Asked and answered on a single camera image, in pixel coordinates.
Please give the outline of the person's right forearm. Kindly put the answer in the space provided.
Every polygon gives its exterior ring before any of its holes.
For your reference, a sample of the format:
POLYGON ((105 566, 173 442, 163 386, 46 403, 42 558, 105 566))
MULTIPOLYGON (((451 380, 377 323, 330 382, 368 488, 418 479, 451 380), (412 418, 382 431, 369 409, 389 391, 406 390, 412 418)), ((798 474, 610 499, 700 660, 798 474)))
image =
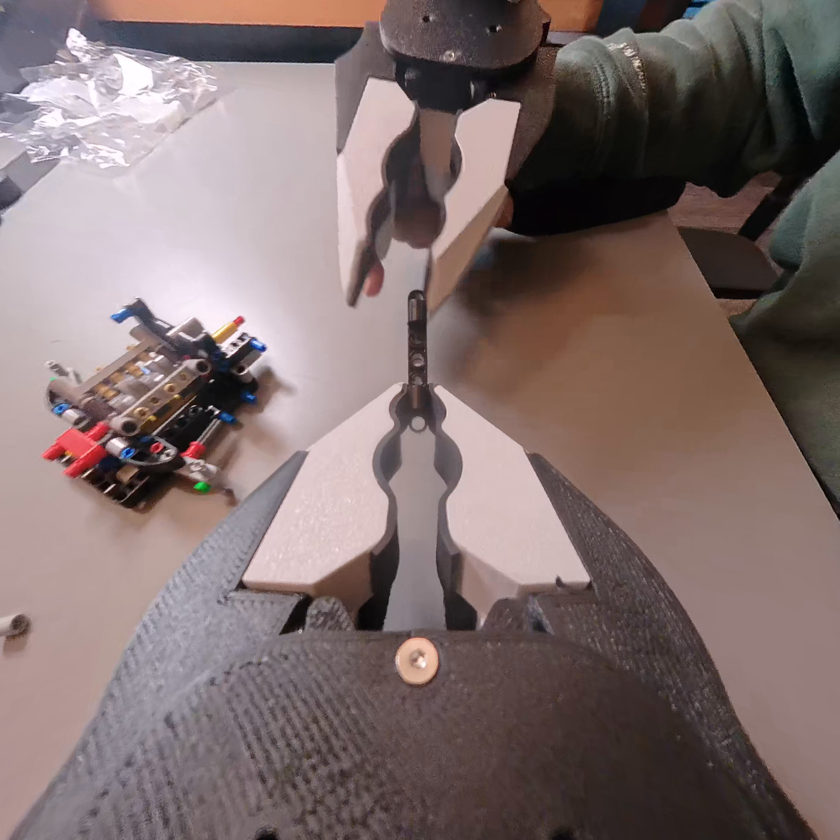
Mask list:
POLYGON ((718 1, 657 33, 563 47, 552 118, 513 182, 672 177, 734 194, 838 152, 839 2, 718 1))

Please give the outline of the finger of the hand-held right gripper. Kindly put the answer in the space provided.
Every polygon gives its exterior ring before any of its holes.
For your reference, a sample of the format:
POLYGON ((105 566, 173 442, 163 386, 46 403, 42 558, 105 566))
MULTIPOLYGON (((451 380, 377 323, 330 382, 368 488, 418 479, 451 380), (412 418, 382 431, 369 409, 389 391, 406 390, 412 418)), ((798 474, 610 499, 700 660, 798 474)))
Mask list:
POLYGON ((520 103, 485 100, 455 124, 460 166, 444 197, 444 224, 429 249, 425 280, 428 313, 456 289, 508 198, 506 178, 520 103))
POLYGON ((415 150, 417 106, 397 82, 367 80, 337 158, 339 277, 355 307, 393 239, 400 170, 415 150))

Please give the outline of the black chair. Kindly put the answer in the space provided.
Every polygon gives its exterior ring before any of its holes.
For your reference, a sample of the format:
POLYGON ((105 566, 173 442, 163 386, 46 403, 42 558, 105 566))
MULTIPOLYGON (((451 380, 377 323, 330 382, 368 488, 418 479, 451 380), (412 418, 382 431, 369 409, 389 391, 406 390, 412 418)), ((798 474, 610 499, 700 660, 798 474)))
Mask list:
POLYGON ((716 298, 752 301, 772 288, 781 269, 770 235, 809 178, 759 175, 730 198, 687 186, 669 217, 716 298))

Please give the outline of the clear plastic bag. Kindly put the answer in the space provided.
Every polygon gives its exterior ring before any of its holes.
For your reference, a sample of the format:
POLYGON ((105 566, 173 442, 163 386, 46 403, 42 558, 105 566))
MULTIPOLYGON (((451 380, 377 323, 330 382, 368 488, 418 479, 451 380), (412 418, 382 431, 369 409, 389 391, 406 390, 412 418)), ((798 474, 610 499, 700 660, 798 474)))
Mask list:
POLYGON ((53 62, 22 75, 22 90, 2 96, 2 138, 22 144, 34 163, 102 170, 142 160, 223 89, 202 63, 106 45, 76 28, 53 62))

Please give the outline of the black lego beam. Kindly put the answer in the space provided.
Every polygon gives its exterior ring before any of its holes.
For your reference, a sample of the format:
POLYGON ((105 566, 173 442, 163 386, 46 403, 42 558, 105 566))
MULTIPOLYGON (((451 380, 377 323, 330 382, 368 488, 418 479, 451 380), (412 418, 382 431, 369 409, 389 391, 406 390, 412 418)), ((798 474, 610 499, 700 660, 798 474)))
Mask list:
POLYGON ((412 290, 407 296, 406 395, 411 408, 408 426, 415 434, 429 423, 432 391, 428 379, 427 302, 424 293, 412 290))

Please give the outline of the neighbouring table with orange edge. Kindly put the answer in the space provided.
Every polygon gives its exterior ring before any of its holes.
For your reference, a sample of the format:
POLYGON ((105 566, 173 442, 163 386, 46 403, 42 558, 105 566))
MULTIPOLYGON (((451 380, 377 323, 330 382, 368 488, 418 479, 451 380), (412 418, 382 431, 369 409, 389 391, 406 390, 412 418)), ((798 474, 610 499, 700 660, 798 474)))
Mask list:
POLYGON ((91 31, 118 46, 198 60, 329 65, 351 49, 367 23, 397 34, 477 23, 500 36, 527 2, 87 2, 91 31))

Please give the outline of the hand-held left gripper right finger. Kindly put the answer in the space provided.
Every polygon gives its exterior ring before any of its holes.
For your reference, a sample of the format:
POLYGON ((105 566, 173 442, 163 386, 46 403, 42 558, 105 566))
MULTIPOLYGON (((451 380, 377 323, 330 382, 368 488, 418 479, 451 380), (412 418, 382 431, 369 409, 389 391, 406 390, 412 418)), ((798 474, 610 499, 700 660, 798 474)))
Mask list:
POLYGON ((501 600, 592 578, 529 454, 440 385, 430 388, 437 509, 437 574, 447 629, 474 629, 501 600))

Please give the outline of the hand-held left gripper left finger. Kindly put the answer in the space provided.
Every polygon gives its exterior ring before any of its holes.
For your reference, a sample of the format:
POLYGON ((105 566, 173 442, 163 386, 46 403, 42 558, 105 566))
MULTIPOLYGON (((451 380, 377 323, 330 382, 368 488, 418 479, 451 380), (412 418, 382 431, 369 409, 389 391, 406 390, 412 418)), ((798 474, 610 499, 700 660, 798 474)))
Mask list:
POLYGON ((332 597, 382 629, 399 563, 391 481, 403 458, 403 385, 313 444, 242 577, 254 592, 332 597))

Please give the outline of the lego car chassis assembly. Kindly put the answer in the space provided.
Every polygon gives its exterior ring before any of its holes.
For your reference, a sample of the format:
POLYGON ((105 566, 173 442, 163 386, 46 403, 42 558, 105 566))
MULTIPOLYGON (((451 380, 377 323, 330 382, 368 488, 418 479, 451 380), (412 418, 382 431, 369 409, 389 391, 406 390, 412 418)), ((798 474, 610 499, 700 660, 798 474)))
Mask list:
POLYGON ((233 318, 216 330, 198 318, 159 318, 137 297, 111 315, 134 321, 133 343, 89 377, 55 361, 47 367, 50 413, 66 427, 41 458, 121 508, 141 509, 183 480, 200 496, 232 495, 208 458, 214 438, 257 403, 253 368, 267 346, 233 318))

